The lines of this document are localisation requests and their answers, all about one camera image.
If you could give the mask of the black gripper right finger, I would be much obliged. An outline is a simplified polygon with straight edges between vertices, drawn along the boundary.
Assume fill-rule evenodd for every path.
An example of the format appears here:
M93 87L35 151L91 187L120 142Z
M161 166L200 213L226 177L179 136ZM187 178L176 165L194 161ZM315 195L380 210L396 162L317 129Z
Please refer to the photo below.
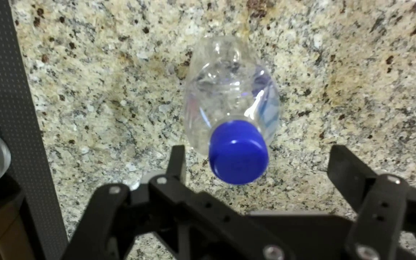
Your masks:
M377 174L343 145L331 148L327 175L354 211L377 179Z

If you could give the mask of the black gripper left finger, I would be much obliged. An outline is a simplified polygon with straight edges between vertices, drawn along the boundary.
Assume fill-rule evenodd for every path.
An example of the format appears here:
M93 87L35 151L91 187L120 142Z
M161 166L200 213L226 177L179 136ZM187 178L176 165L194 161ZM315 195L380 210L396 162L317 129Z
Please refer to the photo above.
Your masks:
M185 156L185 146L174 146L171 151L169 164L166 168L166 175L179 181L185 182L187 179L187 156Z

